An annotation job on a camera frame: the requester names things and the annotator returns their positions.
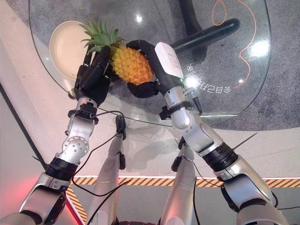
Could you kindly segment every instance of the orange cable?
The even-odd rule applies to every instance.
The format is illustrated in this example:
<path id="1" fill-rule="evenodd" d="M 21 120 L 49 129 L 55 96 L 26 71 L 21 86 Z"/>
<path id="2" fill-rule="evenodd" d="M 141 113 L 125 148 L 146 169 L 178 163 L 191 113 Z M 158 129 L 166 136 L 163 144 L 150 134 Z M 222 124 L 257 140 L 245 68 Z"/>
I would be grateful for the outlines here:
<path id="1" fill-rule="evenodd" d="M 214 13 L 215 13 L 216 6 L 217 6 L 217 4 L 218 4 L 219 2 L 222 4 L 222 6 L 223 6 L 223 8 L 224 8 L 225 16 L 224 16 L 224 19 L 223 19 L 222 22 L 220 22 L 220 23 L 215 23 L 215 20 L 214 20 Z M 216 3 L 214 4 L 213 8 L 212 8 L 212 11 L 211 11 L 211 21 L 212 21 L 212 23 L 213 23 L 215 26 L 220 26 L 220 25 L 222 25 L 222 24 L 225 22 L 226 18 L 227 18 L 227 10 L 226 10 L 226 6 L 225 6 L 223 0 L 217 0 Z"/>
<path id="2" fill-rule="evenodd" d="M 240 58 L 241 58 L 241 59 L 247 64 L 247 66 L 248 66 L 248 74 L 247 74 L 246 78 L 243 80 L 243 82 L 240 83 L 239 85 L 233 87 L 233 89 L 240 87 L 240 86 L 241 86 L 243 83 L 245 83 L 246 80 L 250 77 L 250 72 L 251 72 L 250 64 L 247 62 L 247 60 L 245 60 L 245 58 L 244 58 L 241 54 L 242 54 L 247 48 L 249 48 L 250 45 L 252 45 L 252 43 L 253 43 L 253 41 L 254 41 L 254 37 L 255 37 L 255 35 L 256 35 L 256 29 L 257 29 L 256 19 L 255 19 L 255 16 L 254 16 L 253 11 L 250 9 L 250 7 L 249 7 L 245 2 L 243 2 L 243 1 L 241 1 L 241 0 L 237 0 L 237 1 L 238 1 L 239 3 L 241 3 L 241 4 L 243 4 L 243 5 L 250 11 L 250 13 L 252 14 L 253 19 L 254 19 L 254 24 L 255 24 L 255 30 L 254 30 L 254 35 L 253 35 L 253 37 L 252 37 L 251 42 L 250 42 L 250 43 L 249 43 L 242 51 L 240 51 Z"/>

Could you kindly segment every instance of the pineapple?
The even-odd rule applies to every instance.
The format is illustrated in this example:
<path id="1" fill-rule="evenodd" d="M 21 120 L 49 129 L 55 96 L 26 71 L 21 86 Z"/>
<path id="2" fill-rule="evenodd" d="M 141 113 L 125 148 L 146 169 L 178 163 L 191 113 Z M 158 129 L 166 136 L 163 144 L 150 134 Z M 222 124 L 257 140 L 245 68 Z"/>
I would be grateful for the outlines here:
<path id="1" fill-rule="evenodd" d="M 143 82 L 150 81 L 154 74 L 148 63 L 148 60 L 138 51 L 127 48 L 122 44 L 121 37 L 118 37 L 118 29 L 107 32 L 106 22 L 101 20 L 98 24 L 90 19 L 89 24 L 81 24 L 86 30 L 85 33 L 91 38 L 84 39 L 87 41 L 86 46 L 94 45 L 88 54 L 101 51 L 102 47 L 108 45 L 111 48 L 110 63 L 115 73 L 124 81 L 139 85 Z"/>

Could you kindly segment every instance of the robotic hand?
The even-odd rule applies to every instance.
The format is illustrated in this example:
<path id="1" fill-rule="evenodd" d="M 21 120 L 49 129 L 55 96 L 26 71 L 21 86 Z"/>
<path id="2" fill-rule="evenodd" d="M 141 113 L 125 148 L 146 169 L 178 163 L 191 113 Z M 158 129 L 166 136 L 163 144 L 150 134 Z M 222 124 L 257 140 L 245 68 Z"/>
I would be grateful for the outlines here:
<path id="1" fill-rule="evenodd" d="M 237 224 L 287 225 L 287 220 L 276 209 L 276 197 L 259 174 L 211 127 L 203 122 L 196 123 L 187 109 L 190 103 L 184 94 L 183 73 L 175 51 L 165 43 L 160 42 L 153 46 L 143 40 L 132 41 L 127 47 L 140 50 L 148 59 L 156 76 L 155 82 L 138 86 L 129 83 L 129 90 L 138 98 L 148 98 L 158 92 L 165 97 L 167 106 L 164 106 L 160 113 L 161 119 L 171 118 L 174 131 L 182 136 L 182 140 L 201 156 L 213 169 L 217 178 L 224 182 L 221 191 L 229 207 L 238 213 Z M 179 157 L 174 161 L 173 167 L 177 168 L 181 164 L 182 156 Z M 171 195 L 172 190 L 160 224 L 168 224 L 174 218 L 172 211 L 176 209 L 171 206 Z M 185 218 L 180 217 L 183 224 L 188 224 L 190 221 L 185 221 Z"/>

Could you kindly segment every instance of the black cable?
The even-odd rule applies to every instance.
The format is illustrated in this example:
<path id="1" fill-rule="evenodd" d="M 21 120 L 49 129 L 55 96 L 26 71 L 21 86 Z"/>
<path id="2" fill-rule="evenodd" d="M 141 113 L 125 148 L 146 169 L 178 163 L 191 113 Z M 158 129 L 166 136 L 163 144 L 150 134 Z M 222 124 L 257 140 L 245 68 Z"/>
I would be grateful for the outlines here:
<path id="1" fill-rule="evenodd" d="M 124 114 L 122 113 L 122 112 L 120 112 L 120 111 L 118 111 L 118 110 L 111 110 L 111 111 L 106 111 L 106 112 L 102 112 L 102 113 L 99 113 L 99 114 L 96 114 L 95 116 L 92 116 L 92 118 L 94 118 L 94 117 L 97 117 L 97 116 L 101 116 L 101 115 L 104 115 L 104 114 L 108 114 L 108 113 L 120 113 L 121 115 L 122 115 L 122 117 L 124 117 L 125 118 L 125 116 L 124 116 Z"/>
<path id="2" fill-rule="evenodd" d="M 290 207 L 290 208 L 281 208 L 279 210 L 290 210 L 290 209 L 296 209 L 296 208 L 300 208 L 300 206 L 294 206 L 294 207 Z"/>
<path id="3" fill-rule="evenodd" d="M 104 115 L 104 114 L 107 114 L 107 113 L 120 113 L 120 114 L 124 117 L 124 114 L 123 114 L 122 112 L 120 112 L 120 111 L 117 111 L 117 110 L 106 111 L 106 112 L 103 112 L 103 113 L 99 113 L 99 114 L 97 114 L 97 115 L 95 115 L 95 116 L 93 116 L 93 117 L 101 116 L 101 115 Z M 100 147 L 102 147 L 103 145 L 105 145 L 106 143 L 108 143 L 108 142 L 109 142 L 111 139 L 113 139 L 116 135 L 117 135 L 117 134 L 115 134 L 114 136 L 112 136 L 110 139 L 108 139 L 108 140 L 107 140 L 106 142 L 104 142 L 103 144 L 101 144 L 101 145 L 99 145 L 98 147 L 94 148 L 94 149 L 90 152 L 90 154 L 89 154 L 88 158 L 86 159 L 86 161 L 84 162 L 84 164 L 83 164 L 83 165 L 75 172 L 74 175 L 78 174 L 78 172 L 81 171 L 81 169 L 86 165 L 86 163 L 88 162 L 88 160 L 89 160 L 91 154 L 93 153 L 93 151 L 97 150 L 98 148 L 100 148 Z M 72 177 L 72 182 L 73 182 L 73 184 L 74 184 L 76 187 L 78 187 L 78 188 L 80 188 L 81 190 L 84 190 L 84 191 L 90 193 L 91 195 L 97 196 L 97 197 L 102 197 L 102 196 L 108 195 L 109 193 L 114 192 L 114 191 L 116 190 L 116 188 L 114 188 L 114 189 L 110 190 L 109 192 L 107 192 L 107 193 L 105 193 L 105 194 L 97 195 L 97 194 L 95 194 L 95 193 L 89 191 L 88 189 L 85 189 L 84 187 L 81 187 L 79 184 L 77 184 L 77 183 L 74 181 L 74 177 Z"/>
<path id="4" fill-rule="evenodd" d="M 274 207 L 277 208 L 277 206 L 278 206 L 278 198 L 277 198 L 277 196 L 274 194 L 274 192 L 272 192 L 272 195 L 273 195 L 274 198 L 275 198 L 275 205 L 274 205 Z"/>
<path id="5" fill-rule="evenodd" d="M 197 178 L 195 178 L 195 184 L 194 184 L 194 192 L 193 192 L 193 206 L 194 206 L 194 212 L 195 212 L 195 217 L 197 220 L 197 224 L 200 225 L 200 221 L 198 218 L 198 214 L 197 214 L 197 210 L 196 210 L 196 204 L 195 204 L 195 190 L 196 190 L 196 182 L 197 182 Z"/>
<path id="6" fill-rule="evenodd" d="M 83 164 L 83 165 L 75 172 L 74 175 L 78 174 L 78 172 L 81 171 L 81 169 L 86 165 L 86 163 L 88 162 L 88 160 L 89 160 L 91 154 L 93 153 L 93 151 L 97 150 L 97 149 L 100 148 L 101 146 L 103 146 L 103 145 L 105 145 L 106 143 L 108 143 L 108 142 L 109 142 L 111 139 L 113 139 L 116 135 L 117 135 L 117 134 L 115 134 L 114 136 L 112 136 L 110 139 L 108 139 L 108 140 L 107 140 L 106 142 L 104 142 L 103 144 L 101 144 L 101 145 L 99 145 L 98 147 L 94 148 L 94 149 L 90 152 L 90 154 L 89 154 L 88 158 L 86 159 L 86 161 L 84 162 L 84 164 Z M 73 184 L 74 184 L 76 187 L 78 187 L 78 188 L 80 188 L 81 190 L 84 190 L 84 191 L 90 193 L 91 195 L 97 196 L 97 197 L 105 196 L 105 195 L 111 193 L 112 191 L 115 191 L 115 189 L 112 189 L 112 190 L 110 190 L 109 192 L 107 192 L 107 193 L 105 193 L 105 194 L 97 195 L 97 194 L 95 194 L 95 193 L 89 191 L 88 189 L 85 189 L 84 187 L 81 187 L 79 184 L 77 184 L 77 183 L 74 181 L 74 177 L 72 177 L 72 182 L 73 182 Z"/>
<path id="7" fill-rule="evenodd" d="M 87 224 L 86 225 L 89 225 L 91 222 L 92 222 L 92 220 L 93 220 L 93 218 L 94 218 L 94 216 L 97 214 L 97 212 L 98 212 L 98 210 L 101 208 L 101 206 L 107 201 L 107 199 L 110 197 L 110 196 L 112 196 L 112 194 L 116 191 L 116 190 L 118 190 L 120 187 L 122 187 L 123 185 L 125 185 L 125 184 L 127 184 L 127 183 L 129 183 L 131 180 L 128 180 L 128 181 L 126 181 L 126 182 L 124 182 L 124 183 L 122 183 L 122 184 L 120 184 L 119 186 L 117 186 L 102 202 L 101 202 L 101 204 L 98 206 L 98 208 L 95 210 L 95 212 L 93 213 L 93 215 L 90 217 L 90 219 L 89 219 L 89 221 L 87 222 Z"/>
<path id="8" fill-rule="evenodd" d="M 208 182 L 208 183 L 210 183 L 210 184 L 212 184 L 212 185 L 214 185 L 214 186 L 216 186 L 216 187 L 218 187 L 218 188 L 221 187 L 221 186 L 219 186 L 219 185 L 213 184 L 213 183 L 209 182 L 208 180 L 206 180 L 206 179 L 200 174 L 200 172 L 199 172 L 199 170 L 198 170 L 198 168 L 197 168 L 195 162 L 193 162 L 193 164 L 194 164 L 194 166 L 195 166 L 195 168 L 196 168 L 196 170 L 197 170 L 199 176 L 200 176 L 203 180 L 205 180 L 206 182 Z"/>
<path id="9" fill-rule="evenodd" d="M 108 113 L 111 112 L 112 114 L 115 114 L 115 113 L 113 113 L 113 111 L 108 111 L 108 110 L 105 110 L 105 109 L 102 109 L 102 108 L 99 108 L 99 107 L 98 107 L 98 109 L 101 109 L 101 110 L 103 110 L 105 112 L 108 112 Z M 159 126 L 163 126 L 163 127 L 172 128 L 172 126 L 169 126 L 169 125 L 163 125 L 163 124 L 159 124 L 159 123 L 151 123 L 151 122 L 147 122 L 147 121 L 143 121 L 143 120 L 133 119 L 133 118 L 130 118 L 130 117 L 127 117 L 127 116 L 124 116 L 124 118 L 130 119 L 130 120 L 135 120 L 135 121 L 142 122 L 142 123 L 149 123 L 149 124 L 153 124 L 153 125 L 159 125 Z"/>
<path id="10" fill-rule="evenodd" d="M 82 165 L 82 167 L 80 167 L 80 168 L 75 172 L 74 175 L 78 174 L 78 172 L 81 171 L 81 169 L 85 166 L 85 164 L 88 162 L 88 160 L 89 160 L 91 154 L 93 153 L 93 151 L 97 150 L 98 148 L 100 148 L 100 147 L 102 147 L 103 145 L 105 145 L 106 143 L 108 143 L 108 142 L 109 142 L 111 139 L 113 139 L 116 135 L 117 135 L 117 134 L 115 134 L 114 136 L 112 136 L 110 139 L 108 139 L 108 140 L 107 140 L 106 142 L 104 142 L 103 144 L 101 144 L 101 145 L 99 145 L 98 147 L 94 148 L 94 149 L 90 152 L 88 158 L 86 159 L 86 161 L 84 162 L 84 164 Z"/>

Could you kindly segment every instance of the white plate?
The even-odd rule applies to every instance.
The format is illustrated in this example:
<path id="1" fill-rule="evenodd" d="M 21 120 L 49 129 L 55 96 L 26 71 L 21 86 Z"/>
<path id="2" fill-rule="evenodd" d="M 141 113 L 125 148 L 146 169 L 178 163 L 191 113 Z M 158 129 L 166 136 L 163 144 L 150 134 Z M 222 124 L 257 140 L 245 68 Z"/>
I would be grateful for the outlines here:
<path id="1" fill-rule="evenodd" d="M 81 40 L 90 38 L 80 24 L 78 21 L 66 21 L 58 25 L 49 44 L 53 64 L 61 74 L 71 80 L 76 80 L 78 68 L 86 54 L 86 41 Z"/>

